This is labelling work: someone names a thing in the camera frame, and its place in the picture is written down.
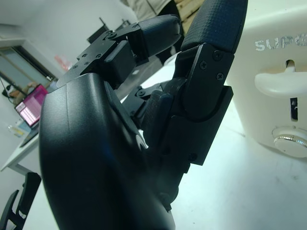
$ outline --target pink screen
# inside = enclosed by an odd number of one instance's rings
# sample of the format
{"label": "pink screen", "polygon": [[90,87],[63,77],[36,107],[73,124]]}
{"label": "pink screen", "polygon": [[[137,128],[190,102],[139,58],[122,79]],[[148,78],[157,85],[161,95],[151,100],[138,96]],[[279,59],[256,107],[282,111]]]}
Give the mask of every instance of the pink screen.
{"label": "pink screen", "polygon": [[40,118],[42,104],[48,91],[42,86],[37,86],[18,106],[16,111],[31,127]]}

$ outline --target person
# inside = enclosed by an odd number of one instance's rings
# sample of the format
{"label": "person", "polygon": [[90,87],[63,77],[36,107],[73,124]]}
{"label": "person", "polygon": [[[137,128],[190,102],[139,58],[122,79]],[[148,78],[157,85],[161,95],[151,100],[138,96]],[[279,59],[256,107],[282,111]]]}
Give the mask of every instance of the person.
{"label": "person", "polygon": [[[121,2],[126,6],[129,6],[135,12],[139,22],[155,16],[166,14],[174,14],[180,18],[179,11],[174,0],[121,0]],[[184,39],[181,24],[180,34],[181,38],[174,44],[176,53],[180,51],[181,44]],[[160,59],[161,63],[164,64],[164,62],[170,56],[172,56],[171,47],[157,54],[156,56]]]}
{"label": "person", "polygon": [[[38,84],[36,82],[30,82],[26,87],[23,88],[23,92],[28,94],[30,88],[35,88]],[[2,95],[5,97],[13,98],[13,104],[18,105],[24,98],[25,95],[18,90],[15,90],[12,85],[8,85],[3,91]]]}

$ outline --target screw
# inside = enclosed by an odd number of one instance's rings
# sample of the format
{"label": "screw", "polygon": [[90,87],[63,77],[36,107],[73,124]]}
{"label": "screw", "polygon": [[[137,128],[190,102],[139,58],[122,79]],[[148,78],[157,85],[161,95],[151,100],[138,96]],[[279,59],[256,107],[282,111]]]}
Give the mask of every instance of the screw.
{"label": "screw", "polygon": [[216,75],[216,79],[217,79],[218,81],[223,80],[223,79],[224,79],[224,74],[218,73],[218,74]]}
{"label": "screw", "polygon": [[202,69],[202,70],[205,70],[205,69],[207,69],[207,62],[205,62],[205,61],[201,61],[200,62],[200,69]]}
{"label": "screw", "polygon": [[213,53],[214,61],[220,61],[223,58],[223,53],[220,50],[215,50]]}
{"label": "screw", "polygon": [[138,92],[136,93],[136,95],[137,95],[138,97],[144,96],[144,95],[145,95],[145,90],[140,90],[140,91],[138,91]]}
{"label": "screw", "polygon": [[117,35],[116,33],[110,33],[107,38],[112,39],[112,38],[116,37],[116,35]]}

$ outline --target white wall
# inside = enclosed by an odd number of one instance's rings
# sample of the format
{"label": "white wall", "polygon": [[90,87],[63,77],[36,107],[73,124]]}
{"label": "white wall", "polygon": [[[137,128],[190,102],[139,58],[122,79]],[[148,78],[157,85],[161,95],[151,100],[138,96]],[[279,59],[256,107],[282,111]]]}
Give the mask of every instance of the white wall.
{"label": "white wall", "polygon": [[122,19],[136,21],[132,10],[119,0],[48,0],[24,23],[22,32],[35,45],[47,47],[55,55],[64,55],[75,63],[88,46],[87,38],[98,30],[101,17],[110,29]]}
{"label": "white wall", "polygon": [[21,25],[45,0],[3,0],[0,7],[0,23]]}

